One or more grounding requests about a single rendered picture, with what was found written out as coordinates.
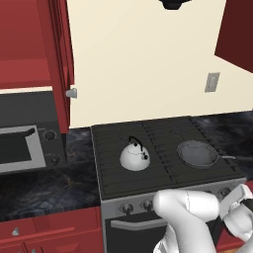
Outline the black gas stove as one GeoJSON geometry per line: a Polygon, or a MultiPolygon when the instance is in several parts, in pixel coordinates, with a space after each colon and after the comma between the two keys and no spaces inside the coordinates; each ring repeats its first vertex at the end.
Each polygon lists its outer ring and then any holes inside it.
{"type": "Polygon", "coordinates": [[[233,161],[220,158],[208,170],[185,165],[177,154],[178,145],[185,140],[205,142],[225,152],[210,139],[191,117],[151,120],[93,126],[91,128],[101,198],[102,227],[108,218],[120,217],[123,204],[132,204],[133,212],[146,211],[141,204],[153,199],[165,189],[204,191],[223,199],[219,191],[231,191],[246,182],[233,161]],[[125,169],[120,163],[128,138],[138,138],[150,155],[150,165],[138,172],[125,169]]]}

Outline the grey cabinet door knob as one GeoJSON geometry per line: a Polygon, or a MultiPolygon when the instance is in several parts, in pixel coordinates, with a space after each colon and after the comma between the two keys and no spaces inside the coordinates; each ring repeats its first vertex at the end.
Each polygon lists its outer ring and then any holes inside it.
{"type": "Polygon", "coordinates": [[[77,89],[76,88],[71,88],[70,90],[67,90],[65,92],[65,95],[68,98],[74,98],[74,99],[76,99],[77,98],[77,89]]]}

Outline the dark grey frying pan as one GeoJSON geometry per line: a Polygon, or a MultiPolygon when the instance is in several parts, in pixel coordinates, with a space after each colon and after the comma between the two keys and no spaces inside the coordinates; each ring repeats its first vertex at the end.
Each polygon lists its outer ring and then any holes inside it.
{"type": "Polygon", "coordinates": [[[196,140],[181,142],[177,147],[177,154],[185,165],[201,170],[211,169],[219,158],[253,162],[253,157],[219,155],[211,145],[196,140]]]}

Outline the red base cabinet door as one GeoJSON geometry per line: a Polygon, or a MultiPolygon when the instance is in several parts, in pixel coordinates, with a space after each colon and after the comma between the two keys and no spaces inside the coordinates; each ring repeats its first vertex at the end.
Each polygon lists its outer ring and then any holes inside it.
{"type": "Polygon", "coordinates": [[[100,229],[25,243],[29,253],[103,253],[100,229]]]}

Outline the black toaster oven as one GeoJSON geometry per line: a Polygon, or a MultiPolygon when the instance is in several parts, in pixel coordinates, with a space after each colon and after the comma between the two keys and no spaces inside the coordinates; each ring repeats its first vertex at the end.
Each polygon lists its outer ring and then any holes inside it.
{"type": "Polygon", "coordinates": [[[58,119],[51,91],[0,94],[0,128],[36,125],[42,145],[45,166],[36,169],[54,169],[66,166],[66,135],[59,130],[58,119]],[[45,140],[43,134],[53,130],[54,140],[45,140]],[[53,166],[50,155],[60,157],[53,166]]]}

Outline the grey framed toaster oven door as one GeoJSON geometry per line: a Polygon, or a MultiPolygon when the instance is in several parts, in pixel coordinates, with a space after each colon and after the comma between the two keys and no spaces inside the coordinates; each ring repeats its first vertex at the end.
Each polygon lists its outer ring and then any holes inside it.
{"type": "Polygon", "coordinates": [[[36,125],[2,127],[0,128],[0,134],[25,131],[32,127],[36,132],[30,136],[0,139],[0,174],[43,168],[45,166],[39,131],[36,125]]]}

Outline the wide red drawer front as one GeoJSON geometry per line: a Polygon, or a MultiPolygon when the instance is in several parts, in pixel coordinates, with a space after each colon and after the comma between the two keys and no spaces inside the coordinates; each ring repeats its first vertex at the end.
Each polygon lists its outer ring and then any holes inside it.
{"type": "Polygon", "coordinates": [[[33,218],[38,233],[90,231],[101,226],[99,207],[47,214],[33,218]]]}

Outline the black oven door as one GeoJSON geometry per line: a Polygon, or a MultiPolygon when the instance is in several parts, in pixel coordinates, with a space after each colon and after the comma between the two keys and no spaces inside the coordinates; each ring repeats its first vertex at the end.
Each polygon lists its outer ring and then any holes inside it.
{"type": "Polygon", "coordinates": [[[166,226],[139,231],[123,230],[111,227],[112,220],[141,222],[159,219],[154,211],[108,218],[104,221],[105,253],[153,253],[155,245],[163,238],[166,226]]]}

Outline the black range hood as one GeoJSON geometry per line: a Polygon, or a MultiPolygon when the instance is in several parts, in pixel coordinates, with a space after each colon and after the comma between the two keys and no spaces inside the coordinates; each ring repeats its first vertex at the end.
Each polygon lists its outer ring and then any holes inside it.
{"type": "Polygon", "coordinates": [[[183,3],[191,0],[159,0],[166,10],[179,10],[183,3]]]}

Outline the small red drawer front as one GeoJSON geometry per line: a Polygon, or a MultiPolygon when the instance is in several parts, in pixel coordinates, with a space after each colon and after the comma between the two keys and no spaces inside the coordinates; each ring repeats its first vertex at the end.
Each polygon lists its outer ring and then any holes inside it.
{"type": "Polygon", "coordinates": [[[36,235],[37,230],[31,218],[0,222],[0,244],[16,243],[34,238],[36,235]],[[15,227],[20,229],[19,236],[12,235],[15,227]]]}

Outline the grey wall outlet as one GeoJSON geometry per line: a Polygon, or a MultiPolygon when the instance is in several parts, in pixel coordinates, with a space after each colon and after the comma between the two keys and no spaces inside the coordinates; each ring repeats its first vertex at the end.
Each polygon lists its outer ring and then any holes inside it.
{"type": "Polygon", "coordinates": [[[218,79],[219,79],[219,72],[216,73],[210,73],[208,75],[208,79],[207,79],[207,84],[206,84],[206,88],[205,88],[205,92],[214,92],[216,90],[216,86],[218,83],[218,79]]]}

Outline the dark red wall cabinet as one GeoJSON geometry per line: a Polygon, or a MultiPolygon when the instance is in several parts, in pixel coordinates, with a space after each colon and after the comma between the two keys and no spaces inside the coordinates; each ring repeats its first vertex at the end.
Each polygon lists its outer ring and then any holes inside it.
{"type": "Polygon", "coordinates": [[[253,73],[253,0],[226,0],[214,55],[253,73]]]}

